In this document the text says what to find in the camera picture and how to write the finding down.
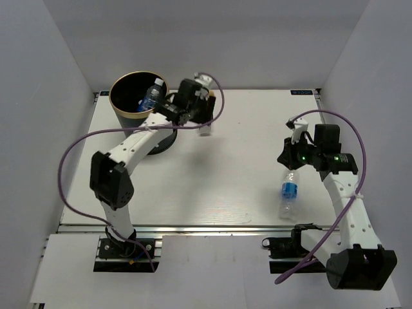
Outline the large clear unlabelled bottle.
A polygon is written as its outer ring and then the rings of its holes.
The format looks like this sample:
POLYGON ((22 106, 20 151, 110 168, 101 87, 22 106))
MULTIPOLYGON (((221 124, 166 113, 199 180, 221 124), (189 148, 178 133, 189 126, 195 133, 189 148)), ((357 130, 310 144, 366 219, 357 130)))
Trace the large clear unlabelled bottle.
POLYGON ((143 113, 153 109, 158 101, 163 98, 162 86, 164 81, 160 78, 156 78, 154 84, 147 90, 141 103, 139 103, 137 112, 143 113))

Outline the small clear bottle blue label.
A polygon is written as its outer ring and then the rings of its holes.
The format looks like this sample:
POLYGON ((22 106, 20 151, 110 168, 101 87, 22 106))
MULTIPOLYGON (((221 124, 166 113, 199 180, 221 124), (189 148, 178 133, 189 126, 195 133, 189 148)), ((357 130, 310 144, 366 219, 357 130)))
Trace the small clear bottle blue label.
POLYGON ((286 169, 282 181, 279 206, 279 217, 284 220, 294 221, 297 216, 297 196, 299 188, 299 173, 297 170, 286 169))

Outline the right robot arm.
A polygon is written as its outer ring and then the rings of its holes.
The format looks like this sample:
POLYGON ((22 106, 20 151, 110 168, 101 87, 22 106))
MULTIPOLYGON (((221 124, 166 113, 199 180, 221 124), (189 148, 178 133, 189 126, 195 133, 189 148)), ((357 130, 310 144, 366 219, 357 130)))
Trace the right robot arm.
POLYGON ((284 141, 277 161, 298 169, 312 166, 328 191, 336 223, 325 231, 314 226, 301 228, 292 238, 292 252, 304 257, 297 265, 320 262, 336 290, 381 290, 397 265, 393 250, 386 250, 368 218, 359 189, 361 180, 354 157, 342 153, 338 125, 315 125, 314 138, 308 123, 299 118, 287 122, 292 135, 284 141))

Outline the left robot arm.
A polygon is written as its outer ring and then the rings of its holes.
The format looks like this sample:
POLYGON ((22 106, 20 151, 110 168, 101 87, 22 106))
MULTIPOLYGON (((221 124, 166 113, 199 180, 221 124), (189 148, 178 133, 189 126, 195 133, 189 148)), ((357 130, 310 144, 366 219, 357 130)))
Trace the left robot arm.
POLYGON ((138 129, 122 143, 91 159, 90 188, 103 206, 107 234, 115 240, 114 249, 128 257, 136 249, 136 232, 128 203, 133 197, 131 175, 138 163, 161 141, 187 122, 209 126, 216 98, 211 95, 212 77, 200 73, 181 81, 178 91, 161 99, 138 129))

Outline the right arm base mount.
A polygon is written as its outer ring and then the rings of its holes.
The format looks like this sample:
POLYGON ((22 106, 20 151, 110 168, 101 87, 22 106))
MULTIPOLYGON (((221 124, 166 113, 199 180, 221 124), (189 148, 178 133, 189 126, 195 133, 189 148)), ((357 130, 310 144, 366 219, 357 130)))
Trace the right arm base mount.
POLYGON ((297 224, 287 237, 268 237, 262 240, 262 247, 270 252, 271 274, 282 274, 295 267, 309 253, 301 246, 301 233, 304 230, 323 229, 313 223, 297 224))

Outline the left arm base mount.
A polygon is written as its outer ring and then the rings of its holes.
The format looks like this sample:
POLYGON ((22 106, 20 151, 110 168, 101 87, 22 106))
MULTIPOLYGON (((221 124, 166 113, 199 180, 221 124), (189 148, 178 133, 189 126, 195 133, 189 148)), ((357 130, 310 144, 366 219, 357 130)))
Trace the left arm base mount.
POLYGON ((130 242, 119 241, 108 233, 100 237, 93 271, 96 273, 153 273, 160 262, 160 240, 155 238, 135 238, 141 243, 152 262, 148 260, 144 250, 130 242))

